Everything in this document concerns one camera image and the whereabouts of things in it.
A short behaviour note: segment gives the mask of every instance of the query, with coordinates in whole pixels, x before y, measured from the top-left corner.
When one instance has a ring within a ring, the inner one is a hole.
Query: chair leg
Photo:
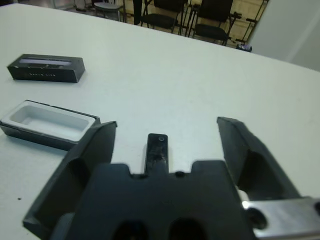
[[[199,14],[197,13],[197,14],[196,14],[195,24],[194,24],[194,29],[193,29],[193,35],[192,35],[192,38],[193,38],[193,39],[195,38],[196,26],[197,26],[197,24],[198,24],[198,19],[199,19]]]
[[[182,21],[183,21],[183,19],[184,19],[184,10],[182,10],[181,11],[181,22],[180,22],[180,27],[179,27],[179,32],[178,32],[178,34],[181,36],[182,35],[182,26],[183,26],[183,24],[182,24]]]
[[[175,26],[176,26],[176,23],[177,23],[178,15],[179,15],[179,12],[176,14],[175,20],[173,22],[173,26],[172,26],[172,29],[171,29],[171,33],[172,34],[174,33],[174,29],[175,29]]]
[[[188,18],[188,23],[186,24],[186,29],[185,29],[185,33],[184,33],[184,36],[186,37],[187,36],[187,33],[188,33],[188,30],[189,30],[189,24],[190,24],[190,20],[191,20],[191,17],[192,17],[192,9],[189,13],[189,18]]]
[[[126,0],[123,0],[122,4],[123,4],[123,22],[127,23]]]
[[[196,12],[193,11],[193,17],[192,17],[192,21],[191,21],[191,25],[190,25],[190,29],[189,29],[188,38],[190,37],[190,33],[191,33],[192,25],[194,24],[195,16],[196,16]]]

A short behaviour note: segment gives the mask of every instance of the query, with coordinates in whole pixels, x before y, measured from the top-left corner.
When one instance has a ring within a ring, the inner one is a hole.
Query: open box
[[[97,116],[26,100],[1,119],[0,128],[8,136],[68,151],[96,124]]]

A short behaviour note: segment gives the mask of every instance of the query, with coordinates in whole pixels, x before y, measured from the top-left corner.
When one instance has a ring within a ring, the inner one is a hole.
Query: wall
[[[250,44],[255,54],[320,71],[320,0],[270,0]]]

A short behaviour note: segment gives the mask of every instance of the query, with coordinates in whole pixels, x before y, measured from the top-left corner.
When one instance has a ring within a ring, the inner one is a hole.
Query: black box
[[[81,57],[22,54],[8,67],[14,80],[77,83],[85,72]]]
[[[8,136],[69,151],[81,140],[82,131],[79,129],[81,129],[82,121],[86,121],[81,118],[91,121],[88,122],[87,127],[83,127],[83,135],[90,127],[100,124],[100,118],[97,116],[26,100],[0,120],[0,128]],[[68,132],[68,127],[72,136],[64,135]]]

